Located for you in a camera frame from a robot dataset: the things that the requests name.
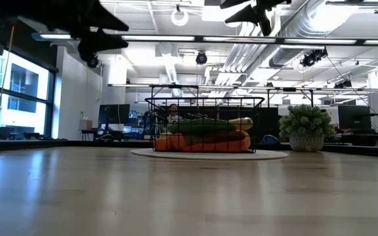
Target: table surface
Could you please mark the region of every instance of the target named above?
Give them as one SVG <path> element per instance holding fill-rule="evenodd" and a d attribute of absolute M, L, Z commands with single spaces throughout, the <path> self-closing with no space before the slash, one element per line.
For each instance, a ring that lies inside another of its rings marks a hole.
<path fill-rule="evenodd" d="M 180 161 L 0 152 L 0 235 L 378 235 L 378 157 Z"/>

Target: ceiling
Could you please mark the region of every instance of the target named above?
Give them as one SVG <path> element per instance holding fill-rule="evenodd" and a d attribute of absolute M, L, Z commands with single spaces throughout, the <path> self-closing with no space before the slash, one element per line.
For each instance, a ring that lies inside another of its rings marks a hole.
<path fill-rule="evenodd" d="M 282 27 L 284 22 L 305 2 L 306 0 L 292 0 L 292 4 L 279 8 Z M 171 13 L 176 8 L 175 2 L 170 3 L 156 1 L 124 1 L 113 0 L 103 1 L 102 4 L 119 19 L 130 27 L 128 33 L 140 34 L 170 34 L 170 35 L 238 35 L 242 30 L 241 26 L 236 28 L 228 27 L 224 22 L 211 22 L 202 20 L 202 9 L 204 0 L 192 1 L 192 3 L 180 2 L 181 9 L 189 11 L 188 22 L 184 26 L 177 26 L 171 20 Z M 374 14 L 374 7 L 360 9 L 352 14 L 344 24 L 333 30 L 328 37 L 366 37 L 378 38 L 378 14 Z M 33 25 L 40 31 L 45 31 L 40 26 Z M 127 76 L 131 82 L 144 82 L 144 78 L 159 77 L 165 74 L 165 62 L 163 58 L 156 57 L 156 45 L 158 43 L 130 43 L 129 47 L 122 50 L 110 51 L 101 59 L 109 64 L 115 53 L 122 53 L 128 60 Z M 205 69 L 209 66 L 222 67 L 227 57 L 232 53 L 233 45 L 230 44 L 198 44 L 198 43 L 177 43 L 178 56 L 175 64 L 178 74 L 204 75 Z M 208 56 L 206 65 L 198 66 L 195 63 L 198 51 L 205 51 Z M 301 86 L 303 84 L 324 86 L 326 81 L 336 79 L 339 73 L 348 73 L 357 87 L 366 85 L 367 72 L 378 65 L 378 47 L 327 47 L 329 58 L 336 65 L 337 70 L 328 60 L 318 62 L 312 68 L 305 71 L 298 66 L 302 55 L 292 60 L 286 68 L 273 76 L 261 79 L 264 83 L 267 79 L 272 80 L 274 86 Z M 258 85 L 255 78 L 248 84 Z"/>

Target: window frame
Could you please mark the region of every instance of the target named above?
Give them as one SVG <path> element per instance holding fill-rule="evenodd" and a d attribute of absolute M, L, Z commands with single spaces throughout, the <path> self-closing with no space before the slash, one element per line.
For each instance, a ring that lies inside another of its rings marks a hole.
<path fill-rule="evenodd" d="M 0 87 L 0 93 L 2 94 L 6 94 L 6 95 L 9 95 L 9 96 L 12 96 L 14 98 L 22 98 L 22 99 L 25 99 L 25 100 L 30 100 L 30 101 L 34 101 L 34 102 L 39 102 L 39 103 L 42 103 L 42 104 L 45 104 L 46 105 L 46 112 L 45 112 L 45 128 L 44 128 L 44 135 L 46 136 L 49 136 L 51 137 L 52 136 L 52 114 L 53 114 L 53 96 L 54 96 L 54 77 L 55 77 L 55 72 L 48 69 L 47 67 L 41 65 L 40 63 L 37 63 L 33 60 L 30 60 L 28 58 L 26 58 L 25 56 L 22 56 L 21 54 L 11 50 L 10 53 L 12 54 L 15 54 L 33 64 L 36 64 L 37 66 L 40 66 L 42 67 L 43 69 L 46 69 L 48 72 L 49 72 L 49 77 L 48 77 L 48 85 L 47 85 L 47 99 L 42 99 L 42 98 L 38 98 L 36 96 L 31 96 L 31 95 L 28 95 L 28 94 L 24 94 L 24 93 L 21 93 L 21 92 L 16 92 L 16 91 L 13 91 L 13 90 L 9 90 L 9 89 L 3 89 Z"/>

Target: wire basket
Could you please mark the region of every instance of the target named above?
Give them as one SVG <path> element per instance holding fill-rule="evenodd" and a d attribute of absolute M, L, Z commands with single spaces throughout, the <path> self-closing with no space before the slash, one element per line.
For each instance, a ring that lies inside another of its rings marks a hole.
<path fill-rule="evenodd" d="M 145 101 L 154 151 L 256 152 L 262 97 L 151 97 Z"/>

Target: computer monitor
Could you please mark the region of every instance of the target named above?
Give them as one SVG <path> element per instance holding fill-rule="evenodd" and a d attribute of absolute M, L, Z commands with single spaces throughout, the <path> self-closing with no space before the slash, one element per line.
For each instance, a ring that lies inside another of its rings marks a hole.
<path fill-rule="evenodd" d="M 367 106 L 338 106 L 338 117 L 341 129 L 371 129 Z"/>
<path fill-rule="evenodd" d="M 101 124 L 128 124 L 129 104 L 100 105 L 98 122 Z"/>

